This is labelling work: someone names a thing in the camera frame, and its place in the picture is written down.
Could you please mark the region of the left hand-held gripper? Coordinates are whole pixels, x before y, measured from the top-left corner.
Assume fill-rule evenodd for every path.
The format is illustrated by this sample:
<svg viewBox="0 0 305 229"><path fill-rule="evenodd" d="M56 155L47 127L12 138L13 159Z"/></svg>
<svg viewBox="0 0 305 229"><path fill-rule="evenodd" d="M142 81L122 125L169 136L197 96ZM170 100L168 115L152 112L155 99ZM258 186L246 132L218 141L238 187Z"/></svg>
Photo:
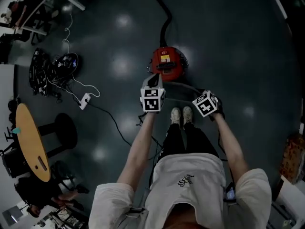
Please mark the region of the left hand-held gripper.
<svg viewBox="0 0 305 229"><path fill-rule="evenodd" d="M165 101L165 93L162 76L159 73L147 77L143 81L140 97L143 111L160 112Z"/></svg>

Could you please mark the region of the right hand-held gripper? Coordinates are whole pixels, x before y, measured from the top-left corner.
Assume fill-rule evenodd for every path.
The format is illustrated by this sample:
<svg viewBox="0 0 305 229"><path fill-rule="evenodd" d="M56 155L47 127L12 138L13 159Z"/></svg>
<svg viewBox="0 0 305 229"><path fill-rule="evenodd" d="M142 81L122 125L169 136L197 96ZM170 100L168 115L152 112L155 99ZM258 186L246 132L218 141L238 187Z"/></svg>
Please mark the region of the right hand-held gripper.
<svg viewBox="0 0 305 229"><path fill-rule="evenodd" d="M222 101L209 90L204 90L202 95L193 100L192 103L202 117L213 118L211 114L219 113L225 118Z"/></svg>

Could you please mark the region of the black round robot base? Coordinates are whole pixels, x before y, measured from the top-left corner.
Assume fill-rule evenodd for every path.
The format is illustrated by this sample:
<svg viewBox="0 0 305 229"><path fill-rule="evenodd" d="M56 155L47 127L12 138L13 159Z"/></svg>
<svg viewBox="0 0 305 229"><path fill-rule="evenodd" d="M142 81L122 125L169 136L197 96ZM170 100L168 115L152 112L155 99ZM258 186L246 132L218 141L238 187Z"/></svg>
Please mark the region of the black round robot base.
<svg viewBox="0 0 305 229"><path fill-rule="evenodd" d="M59 79L72 75L78 67L79 57L76 53L67 53L51 63L51 73Z"/></svg>

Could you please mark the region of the person's right white shoe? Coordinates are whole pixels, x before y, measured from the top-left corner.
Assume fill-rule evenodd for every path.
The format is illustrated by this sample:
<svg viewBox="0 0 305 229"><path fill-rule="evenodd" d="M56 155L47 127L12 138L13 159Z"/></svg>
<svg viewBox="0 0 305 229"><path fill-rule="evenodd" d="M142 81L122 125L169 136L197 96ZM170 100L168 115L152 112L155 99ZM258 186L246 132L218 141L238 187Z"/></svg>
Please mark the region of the person's right white shoe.
<svg viewBox="0 0 305 229"><path fill-rule="evenodd" d="M190 106L185 106L183 108L183 125L186 125L187 123L193 122L193 111Z"/></svg>

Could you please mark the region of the person's white shoe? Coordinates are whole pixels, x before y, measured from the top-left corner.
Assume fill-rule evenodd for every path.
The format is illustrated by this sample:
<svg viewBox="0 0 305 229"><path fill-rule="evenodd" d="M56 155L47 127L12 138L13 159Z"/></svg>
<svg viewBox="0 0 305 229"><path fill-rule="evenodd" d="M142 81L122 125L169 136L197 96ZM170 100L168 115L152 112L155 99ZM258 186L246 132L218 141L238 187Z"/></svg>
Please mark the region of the person's white shoe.
<svg viewBox="0 0 305 229"><path fill-rule="evenodd" d="M186 125L187 123L193 122L193 111L190 106L185 106L183 108L183 125Z"/></svg>
<svg viewBox="0 0 305 229"><path fill-rule="evenodd" d="M180 125L181 122L181 111L178 107L174 107L171 111L171 124Z"/></svg>

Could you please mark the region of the red vacuum cleaner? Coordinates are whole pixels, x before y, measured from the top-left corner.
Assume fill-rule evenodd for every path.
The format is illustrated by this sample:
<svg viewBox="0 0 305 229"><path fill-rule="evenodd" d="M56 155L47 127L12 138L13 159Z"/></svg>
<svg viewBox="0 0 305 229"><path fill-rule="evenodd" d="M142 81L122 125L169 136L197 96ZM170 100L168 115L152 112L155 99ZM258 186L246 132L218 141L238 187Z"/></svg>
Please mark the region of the red vacuum cleaner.
<svg viewBox="0 0 305 229"><path fill-rule="evenodd" d="M174 47L160 47L153 52L150 61L150 72L159 73L165 82L180 80L188 61L184 54Z"/></svg>

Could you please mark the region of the person's left white shoe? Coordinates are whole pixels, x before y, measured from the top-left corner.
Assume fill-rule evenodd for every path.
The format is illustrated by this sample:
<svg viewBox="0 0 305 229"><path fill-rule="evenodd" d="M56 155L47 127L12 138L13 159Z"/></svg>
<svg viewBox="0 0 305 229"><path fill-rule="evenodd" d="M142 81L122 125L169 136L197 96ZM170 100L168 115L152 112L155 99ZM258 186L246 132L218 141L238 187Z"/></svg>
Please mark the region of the person's left white shoe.
<svg viewBox="0 0 305 229"><path fill-rule="evenodd" d="M171 111L171 124L180 125L181 122L181 111L178 107L174 107Z"/></svg>

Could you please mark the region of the person's black trousers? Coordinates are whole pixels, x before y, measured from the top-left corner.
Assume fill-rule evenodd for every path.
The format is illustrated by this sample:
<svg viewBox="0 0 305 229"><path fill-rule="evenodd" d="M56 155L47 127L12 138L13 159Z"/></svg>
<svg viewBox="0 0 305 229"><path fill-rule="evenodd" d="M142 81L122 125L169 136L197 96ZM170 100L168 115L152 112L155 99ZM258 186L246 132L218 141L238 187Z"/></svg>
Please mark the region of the person's black trousers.
<svg viewBox="0 0 305 229"><path fill-rule="evenodd" d="M219 157L215 148L200 128L188 122L184 125L184 130L187 139L186 147L184 147L180 126L178 124L170 125L158 161L168 155L189 153L208 153Z"/></svg>

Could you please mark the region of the white power strip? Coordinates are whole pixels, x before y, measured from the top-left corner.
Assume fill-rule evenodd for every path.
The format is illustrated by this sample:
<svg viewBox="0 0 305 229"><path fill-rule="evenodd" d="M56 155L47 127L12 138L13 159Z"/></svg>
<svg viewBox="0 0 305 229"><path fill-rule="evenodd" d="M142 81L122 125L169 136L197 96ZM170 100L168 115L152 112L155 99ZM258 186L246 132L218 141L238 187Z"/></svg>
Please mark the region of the white power strip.
<svg viewBox="0 0 305 229"><path fill-rule="evenodd" d="M84 110L87 104L89 103L91 96L89 93L85 93L82 99L79 101L79 107L81 110Z"/></svg>

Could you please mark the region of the black phone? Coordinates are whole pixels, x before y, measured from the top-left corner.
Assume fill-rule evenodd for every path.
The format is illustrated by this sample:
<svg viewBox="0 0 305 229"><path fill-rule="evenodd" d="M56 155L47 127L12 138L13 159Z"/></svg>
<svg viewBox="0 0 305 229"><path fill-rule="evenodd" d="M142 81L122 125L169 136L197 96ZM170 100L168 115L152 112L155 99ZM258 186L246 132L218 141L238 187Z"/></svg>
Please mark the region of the black phone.
<svg viewBox="0 0 305 229"><path fill-rule="evenodd" d="M235 187L234 187L233 182L231 182L228 185L228 187L225 189L224 202L227 202L227 203L235 203L236 202Z"/></svg>

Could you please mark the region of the black round table base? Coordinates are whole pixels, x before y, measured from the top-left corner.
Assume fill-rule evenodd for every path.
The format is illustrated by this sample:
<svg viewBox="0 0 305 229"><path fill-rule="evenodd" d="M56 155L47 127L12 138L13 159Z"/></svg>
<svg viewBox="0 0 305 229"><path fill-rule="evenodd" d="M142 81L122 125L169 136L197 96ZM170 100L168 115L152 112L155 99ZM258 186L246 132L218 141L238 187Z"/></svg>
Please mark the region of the black round table base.
<svg viewBox="0 0 305 229"><path fill-rule="evenodd" d="M59 113L53 123L38 127L41 136L55 133L61 146L47 152L51 158L67 149L73 149L78 142L78 134L73 120L65 113Z"/></svg>

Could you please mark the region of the orange patterned box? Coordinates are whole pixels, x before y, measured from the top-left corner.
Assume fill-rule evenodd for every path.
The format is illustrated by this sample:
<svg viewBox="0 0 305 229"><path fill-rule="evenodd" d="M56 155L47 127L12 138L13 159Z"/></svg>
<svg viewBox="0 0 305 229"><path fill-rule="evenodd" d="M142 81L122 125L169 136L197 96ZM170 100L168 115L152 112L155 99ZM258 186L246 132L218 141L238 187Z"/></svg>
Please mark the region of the orange patterned box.
<svg viewBox="0 0 305 229"><path fill-rule="evenodd" d="M293 185L305 177L305 140L299 133L287 139L280 174Z"/></svg>

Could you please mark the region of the pile of black equipment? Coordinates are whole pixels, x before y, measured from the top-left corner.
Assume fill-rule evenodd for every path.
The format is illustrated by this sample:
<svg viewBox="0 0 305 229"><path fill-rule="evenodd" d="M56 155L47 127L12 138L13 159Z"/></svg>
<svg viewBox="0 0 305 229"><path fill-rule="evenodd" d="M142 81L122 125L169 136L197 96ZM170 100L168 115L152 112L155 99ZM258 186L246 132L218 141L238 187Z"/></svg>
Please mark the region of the pile of black equipment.
<svg viewBox="0 0 305 229"><path fill-rule="evenodd" d="M36 48L29 67L29 85L34 95L48 96L47 68L50 57L41 48Z"/></svg>

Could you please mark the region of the round wooden table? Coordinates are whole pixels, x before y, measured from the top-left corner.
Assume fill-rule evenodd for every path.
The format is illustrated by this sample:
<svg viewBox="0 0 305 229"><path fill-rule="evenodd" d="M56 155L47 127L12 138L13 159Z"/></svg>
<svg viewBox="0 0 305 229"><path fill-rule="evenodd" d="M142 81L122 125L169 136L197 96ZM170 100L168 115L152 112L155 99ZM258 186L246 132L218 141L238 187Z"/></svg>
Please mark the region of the round wooden table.
<svg viewBox="0 0 305 229"><path fill-rule="evenodd" d="M34 119L25 104L19 104L15 116L18 142L22 154L35 176L43 182L51 178L48 158L42 143L41 135Z"/></svg>

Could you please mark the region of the grey laptop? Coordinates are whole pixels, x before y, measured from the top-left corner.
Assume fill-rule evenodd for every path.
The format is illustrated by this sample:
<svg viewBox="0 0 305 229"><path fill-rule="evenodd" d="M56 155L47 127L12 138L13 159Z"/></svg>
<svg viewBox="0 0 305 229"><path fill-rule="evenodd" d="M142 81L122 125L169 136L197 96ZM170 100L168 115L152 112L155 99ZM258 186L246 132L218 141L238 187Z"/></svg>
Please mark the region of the grey laptop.
<svg viewBox="0 0 305 229"><path fill-rule="evenodd" d="M2 213L4 219L6 220L8 226L12 226L19 222L19 219L23 216L23 212L18 206L13 206L10 209Z"/></svg>

